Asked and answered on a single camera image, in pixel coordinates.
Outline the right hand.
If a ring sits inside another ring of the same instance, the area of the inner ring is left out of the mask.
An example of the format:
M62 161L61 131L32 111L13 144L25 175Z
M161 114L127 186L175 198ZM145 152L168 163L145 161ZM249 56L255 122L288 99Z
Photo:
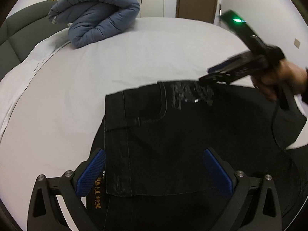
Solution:
M307 68L301 68L286 59L279 66L267 73L256 73L251 76L253 86L269 101L277 101L274 85L285 82L294 95L301 95L301 100L307 104Z

